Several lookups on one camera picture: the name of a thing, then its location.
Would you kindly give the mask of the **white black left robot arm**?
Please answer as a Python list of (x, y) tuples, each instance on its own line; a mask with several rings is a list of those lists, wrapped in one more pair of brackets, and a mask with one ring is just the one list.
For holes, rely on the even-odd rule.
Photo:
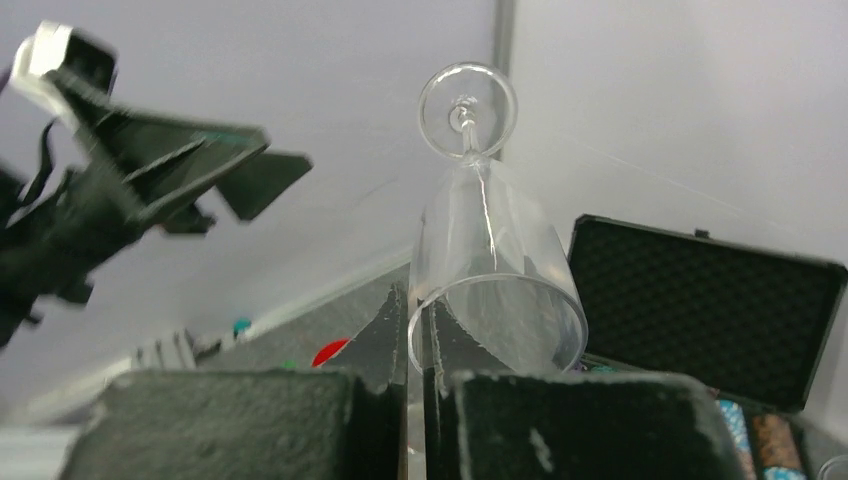
[(152, 228), (202, 236), (215, 225), (197, 205), (217, 190), (234, 216), (254, 220), (312, 167), (303, 153), (272, 152), (257, 127), (94, 111), (77, 141), (89, 164), (1, 232), (1, 340), (36, 325), (36, 300), (83, 305), (89, 274)]

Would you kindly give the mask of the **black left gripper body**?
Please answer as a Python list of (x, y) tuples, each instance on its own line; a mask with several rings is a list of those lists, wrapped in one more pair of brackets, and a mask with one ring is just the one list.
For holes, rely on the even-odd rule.
[(1, 309), (29, 312), (41, 296), (88, 302), (90, 273), (149, 230), (204, 235), (215, 223), (193, 203), (166, 219), (130, 219), (135, 196), (114, 158), (70, 170), (46, 200), (1, 233)]

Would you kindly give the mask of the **black poker chip case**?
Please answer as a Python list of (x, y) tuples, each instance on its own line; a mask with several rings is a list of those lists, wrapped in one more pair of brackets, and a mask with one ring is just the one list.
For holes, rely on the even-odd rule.
[(750, 479), (846, 470), (846, 448), (815, 453), (821, 433), (798, 418), (847, 289), (842, 264), (597, 215), (576, 220), (568, 258), (586, 369), (704, 383)]

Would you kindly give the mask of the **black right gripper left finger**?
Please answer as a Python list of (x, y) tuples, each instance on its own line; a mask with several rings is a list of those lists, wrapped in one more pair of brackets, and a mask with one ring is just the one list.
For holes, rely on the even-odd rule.
[(140, 370), (118, 376), (64, 479), (402, 479), (407, 294), (310, 369)]

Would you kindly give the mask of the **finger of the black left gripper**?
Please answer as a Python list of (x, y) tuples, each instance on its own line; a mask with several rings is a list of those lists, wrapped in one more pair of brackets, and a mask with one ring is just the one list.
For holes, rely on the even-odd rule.
[(138, 112), (106, 114), (99, 134), (135, 196), (130, 219), (168, 218), (270, 145), (257, 126)]
[(265, 152), (227, 174), (216, 189), (239, 220), (252, 221), (312, 167), (305, 154)]

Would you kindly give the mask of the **clear wine glass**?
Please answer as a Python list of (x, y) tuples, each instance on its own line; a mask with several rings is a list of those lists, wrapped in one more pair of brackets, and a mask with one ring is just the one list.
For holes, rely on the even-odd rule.
[(450, 166), (423, 209), (410, 265), (408, 352), (418, 373), (559, 374), (587, 346), (560, 237), (496, 159), (517, 114), (509, 79), (481, 63), (449, 65), (421, 92), (420, 131)]

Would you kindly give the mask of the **red plastic wine glass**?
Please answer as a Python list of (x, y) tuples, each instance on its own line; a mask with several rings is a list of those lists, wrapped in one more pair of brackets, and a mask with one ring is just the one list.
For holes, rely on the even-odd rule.
[(349, 338), (340, 338), (325, 344), (313, 356), (311, 367), (318, 368), (322, 366), (324, 363), (326, 363), (335, 355), (337, 355), (342, 349), (344, 349), (349, 341)]

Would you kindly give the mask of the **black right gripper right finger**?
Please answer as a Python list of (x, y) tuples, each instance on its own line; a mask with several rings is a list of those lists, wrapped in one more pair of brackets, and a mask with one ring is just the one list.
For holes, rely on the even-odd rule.
[(707, 388), (663, 372), (498, 370), (447, 309), (421, 312), (431, 479), (740, 479)]

